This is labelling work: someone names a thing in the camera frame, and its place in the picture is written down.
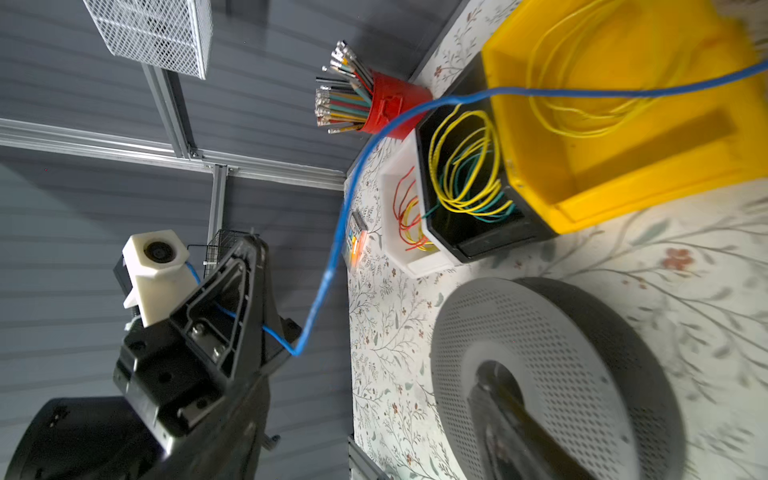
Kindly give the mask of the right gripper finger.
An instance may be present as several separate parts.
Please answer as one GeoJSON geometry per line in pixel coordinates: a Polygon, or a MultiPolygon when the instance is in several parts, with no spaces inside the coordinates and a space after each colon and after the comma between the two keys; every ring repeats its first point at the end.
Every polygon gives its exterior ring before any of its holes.
{"type": "Polygon", "coordinates": [[[486,479],[591,479],[593,475],[531,417],[512,374],[482,363],[467,398],[486,479]]]}

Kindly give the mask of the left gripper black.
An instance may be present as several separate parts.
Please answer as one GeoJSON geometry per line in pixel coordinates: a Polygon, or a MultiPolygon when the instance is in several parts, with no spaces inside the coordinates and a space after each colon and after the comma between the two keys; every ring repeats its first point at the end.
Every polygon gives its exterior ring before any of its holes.
{"type": "Polygon", "coordinates": [[[291,356],[302,327],[275,301],[269,247],[239,239],[216,269],[170,316],[129,333],[115,383],[156,438],[188,438],[219,420],[234,389],[251,374],[276,372],[291,356]],[[257,277],[262,334],[258,333],[257,277]]]}

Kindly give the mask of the grey perforated cable spool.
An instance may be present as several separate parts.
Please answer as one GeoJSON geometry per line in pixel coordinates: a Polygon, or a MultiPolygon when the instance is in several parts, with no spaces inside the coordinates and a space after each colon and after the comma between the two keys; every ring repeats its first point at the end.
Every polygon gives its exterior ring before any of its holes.
{"type": "Polygon", "coordinates": [[[591,479],[682,477],[685,430],[664,370],[595,296],[528,277],[475,279],[447,298],[433,332],[432,384],[469,479],[486,479],[467,402],[486,361],[506,367],[528,414],[591,479]]]}

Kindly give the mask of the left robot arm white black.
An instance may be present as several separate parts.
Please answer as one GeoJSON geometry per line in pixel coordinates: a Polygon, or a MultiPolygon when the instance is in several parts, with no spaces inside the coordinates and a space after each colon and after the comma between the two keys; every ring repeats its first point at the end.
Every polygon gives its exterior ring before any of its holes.
{"type": "Polygon", "coordinates": [[[128,330],[118,395],[39,410],[7,477],[251,479],[280,443],[269,379],[301,333],[277,311],[267,244],[243,236],[166,318],[128,330]]]}

